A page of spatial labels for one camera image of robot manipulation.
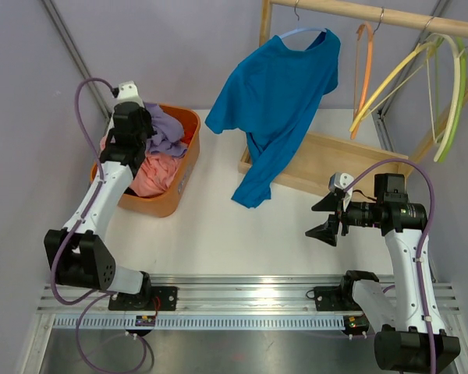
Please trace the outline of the blue t shirt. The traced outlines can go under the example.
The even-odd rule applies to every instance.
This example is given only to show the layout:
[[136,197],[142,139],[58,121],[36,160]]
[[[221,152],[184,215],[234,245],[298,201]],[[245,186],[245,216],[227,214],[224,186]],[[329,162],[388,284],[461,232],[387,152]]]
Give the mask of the blue t shirt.
[[338,86],[340,47],[330,30],[305,50],[274,36],[232,71],[206,125],[215,134],[246,134],[252,166],[233,201],[256,208],[270,199],[271,183],[295,156],[322,97]]

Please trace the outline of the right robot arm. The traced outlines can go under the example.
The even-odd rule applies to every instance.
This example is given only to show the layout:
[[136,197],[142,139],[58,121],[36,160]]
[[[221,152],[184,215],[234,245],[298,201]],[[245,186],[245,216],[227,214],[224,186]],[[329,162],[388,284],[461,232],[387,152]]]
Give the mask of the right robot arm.
[[411,203],[400,174],[376,174],[374,199],[352,200],[353,176],[336,173],[329,193],[313,206],[329,214],[306,235],[337,244],[351,227],[377,228],[387,245],[394,273],[395,301],[390,302],[378,277],[351,270],[338,291],[348,309],[358,306],[375,332],[374,356],[380,369],[402,373],[440,373],[460,353],[458,337],[447,334],[440,316],[428,263],[428,216]]

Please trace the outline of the lime green hanger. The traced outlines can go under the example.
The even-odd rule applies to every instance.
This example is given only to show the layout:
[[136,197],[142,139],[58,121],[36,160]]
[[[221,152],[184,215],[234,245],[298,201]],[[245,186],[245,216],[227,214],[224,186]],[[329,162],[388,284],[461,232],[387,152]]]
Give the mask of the lime green hanger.
[[432,140],[434,141],[434,145],[438,146],[433,161],[435,163],[441,163],[445,160],[452,148],[452,143],[459,126],[459,119],[463,109],[463,97],[466,89],[467,53],[460,37],[453,39],[446,34],[434,34],[434,36],[438,37],[437,44],[441,44],[442,41],[446,41],[449,44],[454,65],[452,99],[444,129],[441,128],[441,125],[435,124],[433,108],[431,108]]

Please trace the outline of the light blue hanger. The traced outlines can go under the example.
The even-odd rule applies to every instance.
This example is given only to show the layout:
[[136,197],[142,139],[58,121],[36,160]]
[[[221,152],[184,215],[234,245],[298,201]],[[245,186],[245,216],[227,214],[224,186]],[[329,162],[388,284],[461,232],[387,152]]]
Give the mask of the light blue hanger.
[[286,38],[292,37],[297,34],[303,34],[303,33],[308,33],[308,32],[317,32],[320,34],[326,34],[327,29],[324,27],[317,27],[317,26],[306,26],[306,27],[301,27],[300,24],[300,14],[298,13],[298,5],[300,4],[300,0],[295,0],[295,3],[293,5],[293,12],[294,15],[296,16],[296,28],[293,30],[287,31],[283,34],[279,34],[278,36],[280,37],[281,40],[284,40]]

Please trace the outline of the lilac t shirt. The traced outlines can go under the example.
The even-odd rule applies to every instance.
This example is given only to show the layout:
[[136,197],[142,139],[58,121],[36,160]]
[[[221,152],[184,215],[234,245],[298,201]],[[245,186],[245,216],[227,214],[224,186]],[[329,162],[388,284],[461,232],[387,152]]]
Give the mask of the lilac t shirt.
[[148,153],[164,153],[170,157],[181,158],[187,146],[182,142],[185,135],[182,124],[166,114],[159,104],[146,103],[145,108],[151,114],[151,124],[155,134],[147,139]]

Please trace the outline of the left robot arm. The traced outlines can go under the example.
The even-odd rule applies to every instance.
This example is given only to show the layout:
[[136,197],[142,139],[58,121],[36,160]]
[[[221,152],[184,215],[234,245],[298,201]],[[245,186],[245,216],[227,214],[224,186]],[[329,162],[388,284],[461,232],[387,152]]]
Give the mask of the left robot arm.
[[115,208],[144,162],[147,139],[154,129],[144,105],[132,101],[114,107],[112,123],[87,194],[62,229],[47,232],[44,247],[52,293],[61,304],[81,301],[59,294],[57,287],[66,285],[85,288],[89,295],[124,294],[134,309],[143,310],[153,300],[148,274],[118,265],[104,238]]

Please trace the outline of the pink t shirt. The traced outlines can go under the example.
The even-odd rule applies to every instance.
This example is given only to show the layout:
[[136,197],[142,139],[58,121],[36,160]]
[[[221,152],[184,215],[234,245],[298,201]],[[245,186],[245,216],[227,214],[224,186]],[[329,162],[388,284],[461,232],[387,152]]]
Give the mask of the pink t shirt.
[[184,136],[175,141],[153,136],[147,141],[144,162],[129,189],[137,196],[151,198],[166,192],[181,166],[187,152]]

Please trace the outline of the cream yellow hanger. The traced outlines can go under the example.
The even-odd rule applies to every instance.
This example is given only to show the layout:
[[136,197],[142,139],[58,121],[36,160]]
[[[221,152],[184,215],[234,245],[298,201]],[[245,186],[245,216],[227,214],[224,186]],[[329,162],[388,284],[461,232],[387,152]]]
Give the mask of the cream yellow hanger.
[[[350,139],[355,139],[356,135],[359,131],[360,124],[365,119],[365,117],[370,114],[374,109],[378,108],[380,104],[383,104],[387,98],[390,98],[392,95],[391,93],[388,94],[383,100],[379,101],[375,107],[371,107],[374,102],[379,98],[379,96],[383,93],[383,91],[387,88],[387,86],[393,81],[395,77],[397,77],[401,71],[407,66],[409,62],[412,62],[415,57],[418,57],[422,52],[427,53],[427,57],[425,58],[428,60],[434,55],[434,50],[439,46],[437,41],[426,41],[422,44],[418,44],[413,51],[411,51],[384,79],[384,81],[378,86],[378,88],[367,98],[365,105],[360,110],[357,118],[352,121],[352,125],[349,128],[350,132]],[[372,71],[371,76],[373,75],[374,67],[372,63]],[[360,96],[360,92],[362,89],[363,84],[363,75],[360,75],[358,86],[357,86],[357,95]]]

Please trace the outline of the orange brown hanger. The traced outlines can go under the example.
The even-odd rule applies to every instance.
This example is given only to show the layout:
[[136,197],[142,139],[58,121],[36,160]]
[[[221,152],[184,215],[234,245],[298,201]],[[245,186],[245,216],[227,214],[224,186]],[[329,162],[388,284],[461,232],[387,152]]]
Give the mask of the orange brown hanger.
[[[367,22],[364,21],[359,25],[356,30],[356,57],[355,57],[355,73],[354,73],[354,91],[353,91],[353,120],[355,120],[363,108],[367,98],[367,92],[370,86],[371,80],[371,71],[373,63],[373,52],[374,52],[374,35],[379,29],[385,14],[385,8],[381,8],[381,15],[378,21],[378,24],[375,29]],[[360,96],[357,95],[357,86],[360,78],[359,68],[360,68],[360,47],[361,39],[363,33],[367,32],[367,53],[363,73],[363,84],[360,92]]]

